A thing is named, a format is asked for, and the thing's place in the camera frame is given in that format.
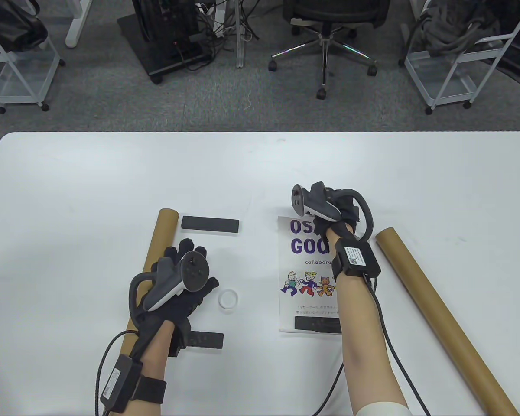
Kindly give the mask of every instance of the cardboard tube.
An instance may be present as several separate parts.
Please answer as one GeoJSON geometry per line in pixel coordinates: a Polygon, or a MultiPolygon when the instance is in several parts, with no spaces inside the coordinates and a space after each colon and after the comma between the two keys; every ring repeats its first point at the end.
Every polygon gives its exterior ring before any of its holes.
{"type": "Polygon", "coordinates": [[[375,239],[484,412],[520,416],[394,228],[375,239]]]}
{"type": "MultiPolygon", "coordinates": [[[[145,267],[143,272],[149,272],[150,267],[163,256],[163,252],[166,247],[173,245],[173,237],[175,236],[175,230],[177,229],[177,222],[179,221],[179,213],[169,208],[163,208],[158,213],[158,219],[156,220],[156,226],[154,228],[153,238],[150,242],[149,252],[146,255],[145,267]]],[[[137,289],[137,305],[141,301],[141,298],[147,293],[152,287],[151,281],[145,281],[141,283],[137,289]]],[[[133,325],[133,321],[129,318],[127,329],[136,329],[133,325]]],[[[123,344],[121,345],[121,354],[127,354],[133,349],[133,345],[137,341],[137,335],[127,334],[123,337],[123,344]]]]}

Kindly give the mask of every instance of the chair base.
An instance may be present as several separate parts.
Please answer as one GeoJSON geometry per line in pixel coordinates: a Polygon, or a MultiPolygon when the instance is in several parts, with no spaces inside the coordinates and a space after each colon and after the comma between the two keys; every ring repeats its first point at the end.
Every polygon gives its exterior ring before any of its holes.
{"type": "Polygon", "coordinates": [[[330,45],[335,45],[355,56],[360,56],[365,59],[367,65],[369,65],[367,74],[371,77],[375,77],[377,75],[377,61],[372,59],[367,54],[359,51],[356,48],[348,45],[347,43],[341,42],[339,40],[334,39],[334,35],[341,30],[345,29],[343,26],[339,26],[338,28],[333,29],[332,24],[328,22],[322,23],[322,29],[316,30],[312,27],[304,26],[304,30],[308,32],[312,32],[317,35],[317,39],[308,40],[307,42],[301,43],[293,48],[289,48],[286,50],[282,50],[274,55],[272,55],[272,60],[268,65],[268,70],[271,72],[275,72],[277,70],[276,58],[281,57],[283,55],[290,54],[291,52],[295,52],[297,50],[306,49],[311,46],[321,46],[322,47],[322,85],[318,89],[318,93],[316,94],[316,98],[320,100],[324,100],[326,96],[326,86],[327,86],[327,66],[328,66],[328,50],[330,45]]]}

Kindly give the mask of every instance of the gray carpet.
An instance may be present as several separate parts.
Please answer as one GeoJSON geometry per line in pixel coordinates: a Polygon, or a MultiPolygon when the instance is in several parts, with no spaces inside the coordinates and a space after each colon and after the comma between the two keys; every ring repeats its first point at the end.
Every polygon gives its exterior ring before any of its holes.
{"type": "MultiPolygon", "coordinates": [[[[319,50],[281,59],[276,73],[267,70],[273,52],[309,36],[291,36],[281,9],[261,16],[276,1],[262,0],[255,12],[260,16],[250,20],[260,40],[247,44],[243,69],[235,68],[234,53],[222,51],[201,71],[172,73],[153,85],[117,26],[120,16],[132,12],[130,0],[95,0],[77,48],[64,45],[67,26],[49,28],[68,63],[50,89],[50,111],[10,105],[0,115],[0,138],[11,131],[520,130],[520,85],[498,71],[472,109],[456,104],[424,114],[414,83],[397,67],[399,24],[413,20],[408,0],[392,0],[386,24],[363,26],[351,41],[377,58],[377,77],[332,50],[328,97],[315,99],[319,50]]],[[[42,2],[45,16],[61,4],[42,2]]],[[[227,47],[233,45],[234,38],[227,47]]],[[[470,65],[476,78],[488,68],[470,65]]]]}

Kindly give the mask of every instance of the hand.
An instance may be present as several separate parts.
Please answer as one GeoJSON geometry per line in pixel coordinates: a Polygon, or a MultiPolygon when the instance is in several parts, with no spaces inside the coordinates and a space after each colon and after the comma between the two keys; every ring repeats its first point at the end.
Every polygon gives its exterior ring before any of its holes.
{"type": "MultiPolygon", "coordinates": [[[[195,249],[195,245],[192,240],[185,238],[179,243],[179,250],[175,247],[168,247],[163,256],[171,258],[175,265],[181,260],[183,255],[189,251],[193,251],[193,249],[195,249]]],[[[197,247],[195,251],[206,257],[206,249],[204,247],[197,247]]],[[[156,270],[157,263],[154,263],[151,266],[151,272],[154,273],[156,270]]],[[[202,304],[204,297],[219,285],[220,283],[217,279],[211,277],[206,281],[206,285],[199,291],[189,292],[185,289],[180,295],[175,295],[152,312],[147,312],[143,309],[143,300],[146,297],[146,295],[144,295],[135,313],[136,322],[134,323],[139,330],[139,339],[135,343],[131,355],[133,357],[141,356],[165,321],[172,322],[175,325],[175,338],[183,337],[185,333],[190,331],[190,324],[187,319],[189,315],[193,313],[198,305],[202,304]]]]}
{"type": "MultiPolygon", "coordinates": [[[[171,258],[173,264],[176,265],[179,263],[183,255],[193,250],[206,257],[206,248],[195,248],[194,243],[189,238],[181,240],[179,243],[179,250],[177,250],[175,247],[168,247],[165,250],[163,256],[171,258]]],[[[151,266],[152,272],[156,272],[157,265],[158,263],[156,262],[151,266]]],[[[185,319],[187,319],[189,315],[193,313],[196,307],[202,304],[204,297],[219,285],[220,283],[217,281],[217,279],[215,277],[211,277],[207,280],[206,285],[204,285],[204,287],[198,292],[189,292],[187,289],[185,289],[180,295],[172,297],[153,312],[144,312],[142,310],[143,300],[141,300],[139,307],[137,307],[137,314],[145,317],[147,317],[147,315],[156,315],[163,321],[171,321],[176,327],[179,327],[183,321],[185,321],[185,319]]]]}
{"type": "Polygon", "coordinates": [[[326,240],[328,239],[328,230],[333,230],[335,234],[340,237],[347,236],[349,238],[354,238],[353,235],[360,217],[359,207],[354,206],[353,202],[353,196],[342,196],[333,201],[333,204],[341,212],[342,220],[339,222],[333,222],[316,216],[314,218],[314,232],[326,240]]]}

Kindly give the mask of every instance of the office chair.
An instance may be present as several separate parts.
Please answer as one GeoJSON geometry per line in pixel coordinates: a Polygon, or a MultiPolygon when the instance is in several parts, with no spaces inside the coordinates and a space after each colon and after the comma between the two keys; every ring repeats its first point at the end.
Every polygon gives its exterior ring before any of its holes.
{"type": "MultiPolygon", "coordinates": [[[[284,0],[283,17],[285,20],[290,23],[297,18],[311,20],[320,22],[322,27],[321,30],[316,30],[305,26],[304,29],[315,34],[317,38],[272,55],[268,70],[271,72],[277,70],[277,57],[305,47],[320,45],[322,47],[322,85],[316,93],[316,98],[324,100],[327,83],[328,48],[331,44],[363,57],[369,64],[367,74],[375,77],[377,75],[377,67],[375,66],[377,62],[352,46],[336,40],[334,36],[344,29],[341,24],[371,23],[374,28],[381,26],[387,18],[389,4],[390,0],[284,0]]],[[[296,26],[293,26],[292,32],[298,34],[296,26]]]]}

